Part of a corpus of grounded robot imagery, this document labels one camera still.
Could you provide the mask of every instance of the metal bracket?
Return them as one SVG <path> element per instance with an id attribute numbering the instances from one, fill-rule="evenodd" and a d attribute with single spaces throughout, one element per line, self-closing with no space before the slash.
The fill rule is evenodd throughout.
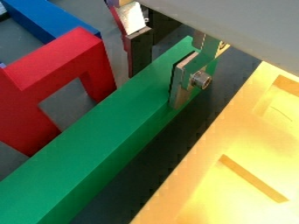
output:
<path id="1" fill-rule="evenodd" d="M 206 89 L 211 84 L 215 62 L 229 48 L 230 45 L 206 35 L 201 52 L 191 52 L 174 64 L 170 86 L 170 106 L 174 109 L 178 109 L 190 100 L 194 87 Z"/>

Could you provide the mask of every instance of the green wooden block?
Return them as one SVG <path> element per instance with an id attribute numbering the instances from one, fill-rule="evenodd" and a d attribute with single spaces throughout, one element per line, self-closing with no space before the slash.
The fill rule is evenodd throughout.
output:
<path id="1" fill-rule="evenodd" d="M 0 223 L 71 221 L 181 112 L 171 71 L 194 50 L 186 38 L 0 182 Z"/>

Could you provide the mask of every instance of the bolt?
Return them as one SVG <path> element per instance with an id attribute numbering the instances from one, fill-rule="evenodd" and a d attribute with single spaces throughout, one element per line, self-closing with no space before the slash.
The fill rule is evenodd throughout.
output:
<path id="1" fill-rule="evenodd" d="M 203 71 L 198 71 L 191 76 L 191 85 L 201 89 L 205 89 L 211 84 L 211 76 L 206 74 Z"/>

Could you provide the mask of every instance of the red block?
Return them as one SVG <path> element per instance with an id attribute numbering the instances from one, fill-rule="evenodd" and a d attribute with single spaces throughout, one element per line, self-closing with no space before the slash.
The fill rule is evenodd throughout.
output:
<path id="1" fill-rule="evenodd" d="M 62 133 L 39 103 L 77 78 L 97 102 L 117 90 L 103 41 L 83 28 L 0 68 L 0 141 L 27 156 Z"/>

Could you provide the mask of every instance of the white panel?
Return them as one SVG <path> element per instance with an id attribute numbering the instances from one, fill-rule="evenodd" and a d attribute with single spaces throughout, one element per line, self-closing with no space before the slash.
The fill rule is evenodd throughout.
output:
<path id="1" fill-rule="evenodd" d="M 299 1 L 139 2 L 299 76 Z"/>

